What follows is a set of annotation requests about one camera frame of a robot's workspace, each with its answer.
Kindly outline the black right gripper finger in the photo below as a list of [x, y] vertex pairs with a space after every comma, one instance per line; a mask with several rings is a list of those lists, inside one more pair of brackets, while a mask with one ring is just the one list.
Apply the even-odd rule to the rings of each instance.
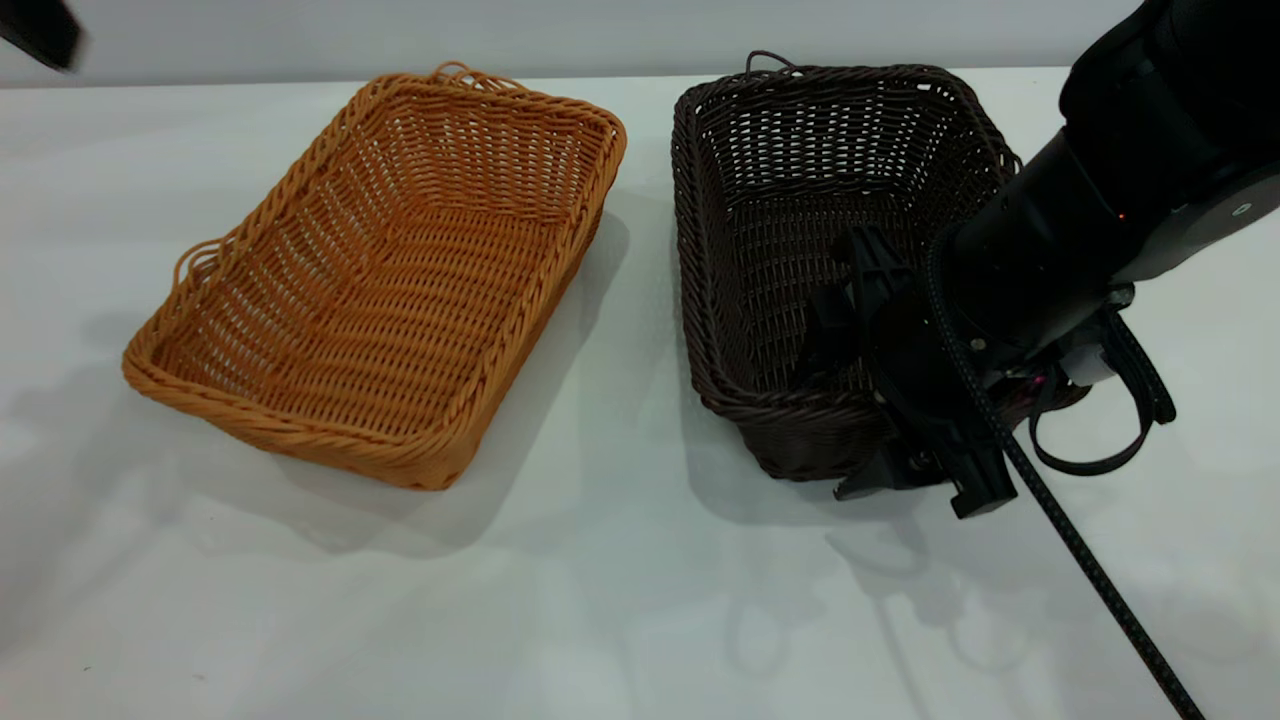
[[861, 350], [869, 316], [852, 288], [817, 288], [805, 306], [805, 333], [797, 359], [797, 387], [819, 389], [852, 373], [861, 389], [874, 388]]
[[948, 474], [929, 451], [905, 443], [884, 443], [859, 468], [838, 482], [838, 502], [864, 498], [884, 491], [910, 491], [948, 482]]

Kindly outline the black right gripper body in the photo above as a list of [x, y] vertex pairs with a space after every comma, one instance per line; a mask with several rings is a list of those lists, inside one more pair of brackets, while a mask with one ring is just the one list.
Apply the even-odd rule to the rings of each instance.
[[873, 375], [873, 405], [890, 425], [882, 445], [932, 452], [948, 474], [945, 484], [956, 491], [957, 518], [1016, 498], [996, 434], [945, 350], [916, 272], [873, 225], [847, 231], [835, 255], [849, 264], [845, 288], [867, 301], [861, 350]]

